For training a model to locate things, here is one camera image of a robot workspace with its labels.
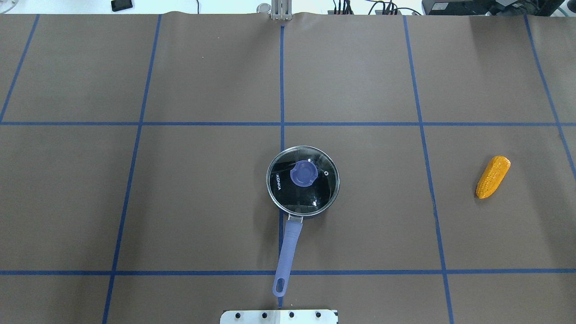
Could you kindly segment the glass pot lid purple knob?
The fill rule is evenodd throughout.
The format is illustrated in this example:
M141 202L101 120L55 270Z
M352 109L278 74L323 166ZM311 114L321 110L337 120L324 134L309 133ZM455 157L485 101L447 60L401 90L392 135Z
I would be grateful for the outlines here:
M272 160L266 185L277 207L306 219L334 203L340 190L340 174L325 152L299 145L283 150Z

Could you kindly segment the yellow plastic corn cob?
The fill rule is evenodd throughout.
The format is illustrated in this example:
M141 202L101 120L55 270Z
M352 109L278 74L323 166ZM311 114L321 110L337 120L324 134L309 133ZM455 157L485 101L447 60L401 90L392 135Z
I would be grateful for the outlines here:
M477 183L475 195L478 199L492 196L504 180L511 167L511 161L505 156L494 156L488 163Z

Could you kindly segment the small black device on table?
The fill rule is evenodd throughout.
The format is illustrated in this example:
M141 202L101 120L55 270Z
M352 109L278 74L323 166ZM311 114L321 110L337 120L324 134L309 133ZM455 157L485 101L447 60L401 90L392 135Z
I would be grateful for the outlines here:
M133 8L132 0L111 0L111 10L113 12L119 12L126 9Z

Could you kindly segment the aluminium frame post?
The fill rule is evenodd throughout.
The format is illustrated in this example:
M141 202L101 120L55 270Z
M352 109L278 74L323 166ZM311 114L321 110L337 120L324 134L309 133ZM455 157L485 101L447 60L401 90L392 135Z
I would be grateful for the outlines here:
M293 18L292 0L272 0L271 1L271 20L272 21L290 21Z

